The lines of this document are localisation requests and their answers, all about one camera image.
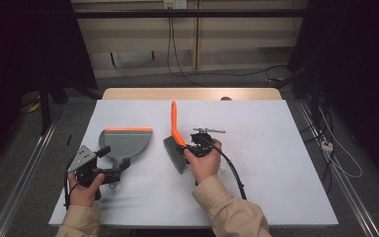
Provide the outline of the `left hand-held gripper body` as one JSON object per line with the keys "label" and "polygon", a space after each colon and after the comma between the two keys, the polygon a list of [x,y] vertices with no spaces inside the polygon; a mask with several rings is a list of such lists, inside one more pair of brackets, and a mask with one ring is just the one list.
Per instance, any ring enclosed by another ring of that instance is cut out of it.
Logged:
{"label": "left hand-held gripper body", "polygon": [[110,169],[98,168],[97,160],[99,157],[96,155],[96,152],[86,145],[82,145],[67,168],[67,171],[75,173],[79,183],[85,187],[89,187],[99,174],[104,174],[105,179],[103,184],[109,184],[111,189],[115,189],[122,173],[119,165],[114,164]]}

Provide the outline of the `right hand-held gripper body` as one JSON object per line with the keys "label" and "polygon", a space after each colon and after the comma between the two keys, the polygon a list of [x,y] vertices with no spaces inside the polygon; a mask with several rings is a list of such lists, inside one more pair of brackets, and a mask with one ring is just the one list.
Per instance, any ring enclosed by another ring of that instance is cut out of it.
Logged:
{"label": "right hand-held gripper body", "polygon": [[213,142],[212,137],[210,136],[210,132],[225,133],[225,130],[196,128],[195,133],[190,136],[193,145],[189,150],[196,157],[203,157],[211,152]]}

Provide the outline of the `grey dustpan with orange edge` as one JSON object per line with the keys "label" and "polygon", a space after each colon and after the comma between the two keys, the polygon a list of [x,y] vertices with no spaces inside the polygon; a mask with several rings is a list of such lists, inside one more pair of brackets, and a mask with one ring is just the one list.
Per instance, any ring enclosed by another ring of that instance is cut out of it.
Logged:
{"label": "grey dustpan with orange edge", "polygon": [[111,152],[106,157],[113,165],[119,165],[124,158],[131,159],[142,152],[151,140],[152,133],[150,127],[110,127],[101,132],[99,145],[101,148],[109,145]]}

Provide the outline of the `orange brush with grey bristles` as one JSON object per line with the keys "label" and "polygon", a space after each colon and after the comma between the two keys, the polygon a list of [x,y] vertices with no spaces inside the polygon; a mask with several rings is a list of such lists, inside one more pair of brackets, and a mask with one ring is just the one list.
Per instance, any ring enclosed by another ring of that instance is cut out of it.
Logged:
{"label": "orange brush with grey bristles", "polygon": [[188,145],[178,131],[178,108],[175,101],[171,104],[171,135],[164,139],[164,146],[178,173],[182,175],[187,169],[184,150]]}

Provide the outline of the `person's right hand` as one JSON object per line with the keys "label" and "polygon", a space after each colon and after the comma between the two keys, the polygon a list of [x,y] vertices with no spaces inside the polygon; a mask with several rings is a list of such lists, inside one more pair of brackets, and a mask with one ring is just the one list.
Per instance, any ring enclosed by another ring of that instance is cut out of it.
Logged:
{"label": "person's right hand", "polygon": [[196,157],[193,154],[184,154],[184,157],[189,161],[191,171],[196,182],[200,185],[207,178],[217,174],[221,162],[221,145],[217,139],[212,139],[215,146],[211,152],[204,157]]}

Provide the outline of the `person's left hand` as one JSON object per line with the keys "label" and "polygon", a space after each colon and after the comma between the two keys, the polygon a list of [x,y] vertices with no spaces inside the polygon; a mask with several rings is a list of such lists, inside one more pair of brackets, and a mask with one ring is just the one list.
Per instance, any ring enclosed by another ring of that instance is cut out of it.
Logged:
{"label": "person's left hand", "polygon": [[92,207],[95,201],[95,195],[100,185],[105,179],[104,174],[99,174],[89,187],[83,187],[78,182],[74,173],[68,174],[69,195],[71,205],[81,205]]}

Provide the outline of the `white table mat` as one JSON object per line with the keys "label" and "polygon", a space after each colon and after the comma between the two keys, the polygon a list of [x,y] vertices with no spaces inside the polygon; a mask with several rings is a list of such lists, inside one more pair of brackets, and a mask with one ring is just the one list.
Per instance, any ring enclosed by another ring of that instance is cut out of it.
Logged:
{"label": "white table mat", "polygon": [[[338,220],[287,104],[276,101],[176,101],[183,137],[211,132],[228,156],[219,176],[229,193],[258,204],[271,226],[328,226]],[[96,150],[110,127],[150,127],[148,146],[131,160],[116,189],[101,188],[102,222],[122,228],[204,228],[208,215],[191,195],[165,147],[172,102],[101,100],[82,139]]]}

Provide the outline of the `black curtain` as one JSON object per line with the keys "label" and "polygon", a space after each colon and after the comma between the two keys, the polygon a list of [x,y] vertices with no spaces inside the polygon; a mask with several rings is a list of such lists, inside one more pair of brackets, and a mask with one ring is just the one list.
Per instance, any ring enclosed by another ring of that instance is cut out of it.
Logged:
{"label": "black curtain", "polygon": [[299,69],[328,38],[316,71],[379,169],[379,0],[308,0],[307,8],[334,13],[303,19],[288,68]]}
{"label": "black curtain", "polygon": [[22,98],[97,87],[71,0],[0,0],[0,153]]}

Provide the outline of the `black horizontal bar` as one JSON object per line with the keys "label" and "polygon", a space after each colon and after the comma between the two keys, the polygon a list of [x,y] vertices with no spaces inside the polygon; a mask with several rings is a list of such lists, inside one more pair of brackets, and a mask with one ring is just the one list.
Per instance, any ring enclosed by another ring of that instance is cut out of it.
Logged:
{"label": "black horizontal bar", "polygon": [[291,18],[305,17],[310,11],[303,9],[271,10],[122,10],[122,11],[76,11],[80,19],[114,18]]}

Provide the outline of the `aluminium floor rail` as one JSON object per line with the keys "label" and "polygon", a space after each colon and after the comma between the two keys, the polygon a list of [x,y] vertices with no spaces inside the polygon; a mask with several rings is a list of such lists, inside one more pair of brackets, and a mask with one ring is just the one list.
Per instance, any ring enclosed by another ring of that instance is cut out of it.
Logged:
{"label": "aluminium floor rail", "polygon": [[18,179],[12,179],[13,189],[0,211],[0,237],[6,236],[62,115],[63,109],[55,113],[54,119],[49,123],[46,131],[38,137],[35,149],[24,166],[21,176]]}
{"label": "aluminium floor rail", "polygon": [[338,157],[334,154],[334,152],[326,152],[321,149],[323,152],[324,158],[330,163],[330,167],[332,169],[332,174],[337,180],[343,195],[346,198],[358,224],[363,230],[366,237],[379,237],[379,229],[376,226],[370,212],[359,196],[358,192],[355,190],[351,179],[361,178],[363,175],[363,171],[361,166],[355,160],[355,158],[350,154],[350,152],[337,140],[335,135],[333,134],[333,130],[330,127],[330,123],[324,116],[323,110],[318,108],[317,115],[322,119],[326,129],[328,130],[329,135],[325,135],[319,128],[317,128],[317,124],[312,121],[312,109],[307,105],[306,102],[298,102],[298,107],[300,108],[302,115],[309,125],[312,134],[315,136],[316,142],[321,149],[322,141],[332,141],[336,144],[356,165],[359,173],[357,175],[352,175],[347,172],[343,166],[341,165]]}

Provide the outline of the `white wall socket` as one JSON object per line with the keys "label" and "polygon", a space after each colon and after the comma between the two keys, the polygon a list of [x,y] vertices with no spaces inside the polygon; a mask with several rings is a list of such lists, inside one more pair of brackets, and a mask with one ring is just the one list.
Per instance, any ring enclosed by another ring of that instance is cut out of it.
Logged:
{"label": "white wall socket", "polygon": [[165,9],[184,10],[188,7],[187,0],[163,0]]}

